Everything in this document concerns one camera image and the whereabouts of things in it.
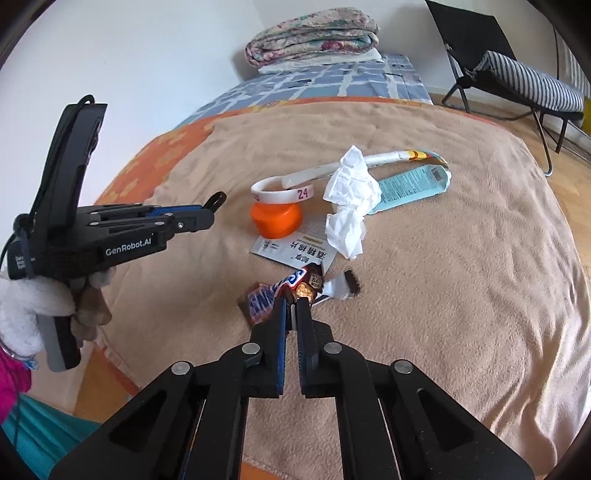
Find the left hand white glove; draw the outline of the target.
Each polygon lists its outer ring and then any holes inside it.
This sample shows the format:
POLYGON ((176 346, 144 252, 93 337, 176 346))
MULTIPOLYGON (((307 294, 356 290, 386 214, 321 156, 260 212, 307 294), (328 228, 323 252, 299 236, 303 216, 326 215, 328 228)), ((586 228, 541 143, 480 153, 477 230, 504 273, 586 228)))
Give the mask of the left hand white glove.
POLYGON ((93 341, 98 328, 108 324, 112 314, 102 289, 115 275, 114 267, 94 273, 71 290, 63 283, 37 276, 11 280, 1 274, 1 345, 13 356, 28 359, 44 348, 41 320, 64 317, 67 331, 80 341, 93 341))

